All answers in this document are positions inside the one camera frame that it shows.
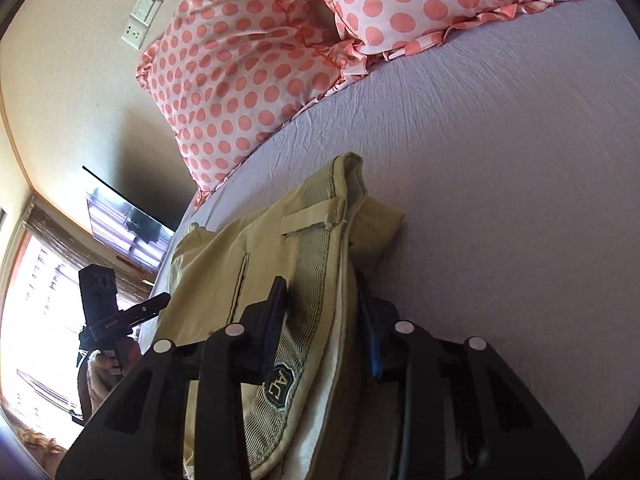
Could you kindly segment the person's left hand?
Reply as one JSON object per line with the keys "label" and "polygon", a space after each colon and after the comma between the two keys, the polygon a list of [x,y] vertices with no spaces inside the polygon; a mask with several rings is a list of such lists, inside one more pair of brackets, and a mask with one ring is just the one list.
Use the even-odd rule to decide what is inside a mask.
{"label": "person's left hand", "polygon": [[77,390],[84,422],[98,410],[115,386],[142,358],[140,346],[134,339],[125,338],[120,345],[125,363],[99,350],[88,353],[81,361]]}

